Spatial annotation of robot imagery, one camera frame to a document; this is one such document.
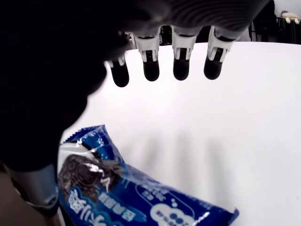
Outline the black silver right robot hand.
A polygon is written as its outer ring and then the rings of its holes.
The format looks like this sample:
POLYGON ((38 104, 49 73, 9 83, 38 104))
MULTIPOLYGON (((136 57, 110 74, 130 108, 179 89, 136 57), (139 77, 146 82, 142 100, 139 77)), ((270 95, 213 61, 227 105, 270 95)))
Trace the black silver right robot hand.
POLYGON ((144 73, 158 67, 162 25, 174 30, 174 73, 180 52, 211 27, 204 66, 214 80, 232 43, 265 0, 3 0, 0 3, 0 161, 24 201, 45 217, 58 209, 57 157, 63 132, 100 88, 104 62, 119 62, 137 38, 144 73))

